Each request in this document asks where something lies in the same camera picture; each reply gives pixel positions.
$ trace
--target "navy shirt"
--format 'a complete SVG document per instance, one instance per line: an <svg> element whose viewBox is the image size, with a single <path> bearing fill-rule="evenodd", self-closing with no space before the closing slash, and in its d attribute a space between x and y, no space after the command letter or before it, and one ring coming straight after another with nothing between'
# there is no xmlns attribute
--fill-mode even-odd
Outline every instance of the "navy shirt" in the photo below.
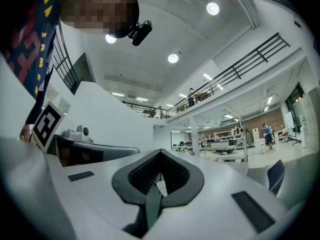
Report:
<svg viewBox="0 0 320 240"><path fill-rule="evenodd" d="M36 99L51 59L61 0L36 0L3 51L9 67Z"/></svg>

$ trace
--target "black camera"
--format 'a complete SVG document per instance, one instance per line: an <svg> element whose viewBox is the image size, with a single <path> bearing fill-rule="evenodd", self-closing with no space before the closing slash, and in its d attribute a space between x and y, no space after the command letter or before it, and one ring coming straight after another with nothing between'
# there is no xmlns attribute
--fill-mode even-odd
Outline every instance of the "black camera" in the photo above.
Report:
<svg viewBox="0 0 320 240"><path fill-rule="evenodd" d="M150 20L146 20L142 24L138 22L133 31L128 35L128 37L132 39L132 44L134 46L138 46L151 31L152 23Z"/></svg>

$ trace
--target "ceiling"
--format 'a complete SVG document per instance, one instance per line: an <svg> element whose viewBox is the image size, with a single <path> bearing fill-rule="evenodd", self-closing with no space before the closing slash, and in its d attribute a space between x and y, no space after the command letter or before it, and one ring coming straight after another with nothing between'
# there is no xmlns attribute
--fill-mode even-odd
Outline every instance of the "ceiling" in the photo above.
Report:
<svg viewBox="0 0 320 240"><path fill-rule="evenodd" d="M89 33L83 34L86 35L84 45L88 48L91 66L104 76L103 88L110 93L123 93L125 97L121 99L126 101L128 94L146 98L148 102L144 105L149 106L153 106L168 89L168 80L179 65L182 62L188 65L195 60L194 54L205 41L214 41L227 26L235 25L235 19L241 19L245 25L249 22L237 0L194 0L190 4L183 0L138 1L139 22L150 20L153 25L152 32L139 46L133 46L127 37L110 44L104 35ZM219 5L219 14L213 16L207 12L209 1ZM236 27L239 32L244 26L236 24ZM223 43L233 37L233 34L226 36ZM168 62L172 53L179 55L176 64ZM181 74L179 80L184 81L189 76Z"/></svg>
<svg viewBox="0 0 320 240"><path fill-rule="evenodd" d="M278 107L278 102L292 86L296 73L301 66L302 61L296 64L294 68L288 69L285 73L267 81L265 84L248 91L247 93L232 99L225 104L209 109L205 112L197 114L195 121L199 129L209 127L210 129L220 128L222 124L229 126L236 124L235 118L249 118L250 115L256 116L257 114L264 113L265 108L268 106L271 109ZM272 96L271 103L267 105L269 97ZM229 114L234 119L227 118L224 115ZM189 119L180 121L172 126L173 129L190 130Z"/></svg>

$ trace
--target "office chair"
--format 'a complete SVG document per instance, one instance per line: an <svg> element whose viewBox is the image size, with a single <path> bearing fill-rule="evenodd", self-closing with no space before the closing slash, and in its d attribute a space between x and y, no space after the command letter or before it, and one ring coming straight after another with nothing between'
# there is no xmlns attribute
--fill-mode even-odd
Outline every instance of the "office chair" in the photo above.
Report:
<svg viewBox="0 0 320 240"><path fill-rule="evenodd" d="M281 159L268 170L267 175L269 180L269 190L277 195L285 176L285 166Z"/></svg>

